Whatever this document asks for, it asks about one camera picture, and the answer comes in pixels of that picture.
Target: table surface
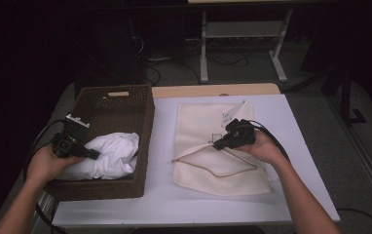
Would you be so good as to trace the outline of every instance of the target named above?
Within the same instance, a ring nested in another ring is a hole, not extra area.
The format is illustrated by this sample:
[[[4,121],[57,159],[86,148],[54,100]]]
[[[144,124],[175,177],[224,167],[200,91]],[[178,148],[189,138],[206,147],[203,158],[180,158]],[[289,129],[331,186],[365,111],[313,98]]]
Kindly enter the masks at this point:
[[[178,103],[251,102],[255,120],[266,126],[287,151],[291,163],[305,184],[329,213],[339,216],[319,176],[284,95],[275,94],[271,84],[203,86],[203,93],[185,97],[197,87],[154,88],[155,119],[149,146],[145,194],[141,198],[61,202],[53,221],[63,227],[125,227],[259,224],[290,222],[279,178],[270,165],[266,171],[272,193],[221,197],[183,188],[173,182],[174,135]],[[247,87],[252,94],[233,95]],[[271,88],[271,95],[263,94]],[[166,97],[174,92],[179,97]]]

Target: beige cloth bag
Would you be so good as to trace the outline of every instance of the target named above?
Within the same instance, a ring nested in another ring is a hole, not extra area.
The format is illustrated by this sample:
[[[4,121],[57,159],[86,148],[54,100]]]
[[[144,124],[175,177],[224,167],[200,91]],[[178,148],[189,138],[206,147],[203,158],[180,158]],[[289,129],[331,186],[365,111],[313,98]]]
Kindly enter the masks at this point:
[[[271,192],[262,162],[253,156],[212,143],[227,132],[221,126],[222,113],[237,104],[180,103],[177,110],[173,178],[180,186],[220,196]],[[251,103],[234,116],[253,120]]]

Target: brown wicker basket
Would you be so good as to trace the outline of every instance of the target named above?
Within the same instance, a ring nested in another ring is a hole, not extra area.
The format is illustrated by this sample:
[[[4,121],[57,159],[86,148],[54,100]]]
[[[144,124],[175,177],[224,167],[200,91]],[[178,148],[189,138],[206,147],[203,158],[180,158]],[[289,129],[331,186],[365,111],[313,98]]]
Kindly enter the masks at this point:
[[[45,190],[59,201],[136,198],[144,194],[155,105],[150,86],[85,88],[71,115],[90,123],[83,144],[116,132],[137,133],[139,148],[133,175],[120,179],[53,180]]]

